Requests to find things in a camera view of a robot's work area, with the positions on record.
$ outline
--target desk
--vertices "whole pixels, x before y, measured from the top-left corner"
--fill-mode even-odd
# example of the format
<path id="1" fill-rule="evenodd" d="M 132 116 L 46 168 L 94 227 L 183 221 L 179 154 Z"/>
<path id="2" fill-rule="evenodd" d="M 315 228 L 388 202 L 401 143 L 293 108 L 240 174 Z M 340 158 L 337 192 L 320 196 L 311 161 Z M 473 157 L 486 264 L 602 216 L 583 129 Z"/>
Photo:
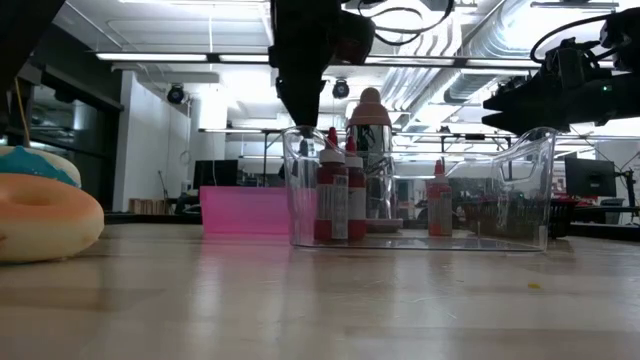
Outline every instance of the desk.
<path id="1" fill-rule="evenodd" d="M 610 225 L 571 223 L 569 234 L 610 240 L 640 240 L 640 226 L 637 225 Z"/>
<path id="2" fill-rule="evenodd" d="M 299 250 L 114 225 L 0 267 L 2 359 L 637 359 L 640 246 L 547 254 Z M 540 288 L 529 288 L 528 284 Z"/>
<path id="3" fill-rule="evenodd" d="M 573 221 L 596 222 L 605 224 L 606 213 L 630 213 L 640 211 L 640 207 L 628 206 L 576 206 L 573 209 Z"/>

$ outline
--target donut toy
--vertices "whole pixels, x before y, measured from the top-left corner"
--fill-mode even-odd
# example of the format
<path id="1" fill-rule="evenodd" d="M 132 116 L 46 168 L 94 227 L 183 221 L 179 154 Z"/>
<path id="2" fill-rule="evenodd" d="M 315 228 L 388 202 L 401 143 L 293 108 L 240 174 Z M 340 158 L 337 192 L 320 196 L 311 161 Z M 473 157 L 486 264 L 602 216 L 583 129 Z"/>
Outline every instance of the donut toy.
<path id="1" fill-rule="evenodd" d="M 104 229 L 104 213 L 78 188 L 75 166 L 32 149 L 6 150 L 0 148 L 0 262 L 67 258 L 95 243 Z M 17 165 L 16 159 L 7 159 L 13 151 L 38 158 L 20 158 L 23 164 Z"/>

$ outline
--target red sauce bottle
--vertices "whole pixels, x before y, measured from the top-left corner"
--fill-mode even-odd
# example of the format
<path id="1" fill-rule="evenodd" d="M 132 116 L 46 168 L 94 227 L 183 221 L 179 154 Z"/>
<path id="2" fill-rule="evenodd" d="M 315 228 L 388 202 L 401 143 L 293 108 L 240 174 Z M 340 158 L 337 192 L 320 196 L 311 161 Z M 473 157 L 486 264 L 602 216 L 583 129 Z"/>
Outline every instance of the red sauce bottle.
<path id="1" fill-rule="evenodd" d="M 347 240 L 349 237 L 349 174 L 344 167 L 344 155 L 336 150 L 338 136 L 335 128 L 329 129 L 328 142 L 320 151 L 320 167 L 317 171 L 316 240 Z"/>
<path id="2" fill-rule="evenodd" d="M 347 138 L 345 167 L 349 171 L 349 240 L 362 240 L 367 235 L 367 177 L 362 158 L 356 155 L 353 136 Z"/>
<path id="3" fill-rule="evenodd" d="M 429 235 L 451 236 L 453 232 L 451 209 L 451 186 L 444 175 L 444 166 L 436 161 L 435 179 L 427 186 L 427 217 Z"/>

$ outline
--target pink box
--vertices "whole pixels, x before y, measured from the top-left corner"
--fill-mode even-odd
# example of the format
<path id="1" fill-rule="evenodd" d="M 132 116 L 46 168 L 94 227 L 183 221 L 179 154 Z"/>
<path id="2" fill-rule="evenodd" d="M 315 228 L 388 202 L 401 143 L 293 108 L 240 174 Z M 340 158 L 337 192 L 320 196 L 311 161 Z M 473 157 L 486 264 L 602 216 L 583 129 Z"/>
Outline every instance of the pink box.
<path id="1" fill-rule="evenodd" d="M 286 188 L 200 187 L 202 225 L 210 234 L 289 234 Z"/>

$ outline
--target transparent container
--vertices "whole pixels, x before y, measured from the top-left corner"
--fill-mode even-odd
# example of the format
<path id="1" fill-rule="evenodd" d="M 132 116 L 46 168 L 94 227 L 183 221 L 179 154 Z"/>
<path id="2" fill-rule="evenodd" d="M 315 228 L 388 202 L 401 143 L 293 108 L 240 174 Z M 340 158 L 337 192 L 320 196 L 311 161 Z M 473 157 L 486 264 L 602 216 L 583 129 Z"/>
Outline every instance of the transparent container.
<path id="1" fill-rule="evenodd" d="M 429 250 L 544 251 L 549 228 L 556 132 L 531 130 L 511 148 L 482 160 L 445 162 L 452 188 L 453 234 L 430 236 L 427 184 L 437 155 L 358 153 L 367 162 L 367 236 L 363 240 L 316 240 L 316 173 L 322 133 L 306 127 L 283 132 L 291 244 Z M 389 201 L 395 214 L 379 212 Z"/>

